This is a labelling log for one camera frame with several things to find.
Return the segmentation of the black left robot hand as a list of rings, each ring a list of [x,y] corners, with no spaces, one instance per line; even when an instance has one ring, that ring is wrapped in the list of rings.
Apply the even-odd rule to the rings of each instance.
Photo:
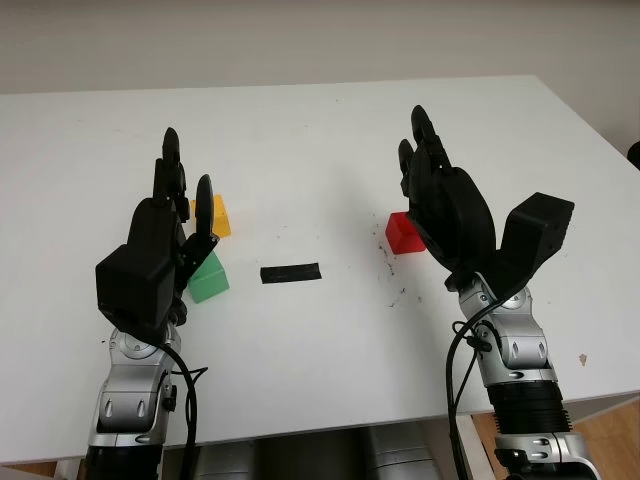
[[[176,326],[186,322],[182,294],[219,242],[213,224],[211,178],[207,174],[200,177],[195,209],[191,210],[179,137],[169,127],[163,138],[162,156],[155,163],[153,195],[136,207],[127,239],[129,246],[151,256],[151,265],[145,269],[151,278],[146,285],[158,305],[144,317],[145,321],[167,320]]]

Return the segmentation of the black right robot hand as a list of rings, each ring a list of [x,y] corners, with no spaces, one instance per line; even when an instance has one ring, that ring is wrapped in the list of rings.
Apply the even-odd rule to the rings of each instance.
[[[420,105],[411,112],[414,143],[398,147],[407,216],[435,260],[450,272],[446,288],[459,291],[496,255],[490,209],[470,175],[451,164]]]

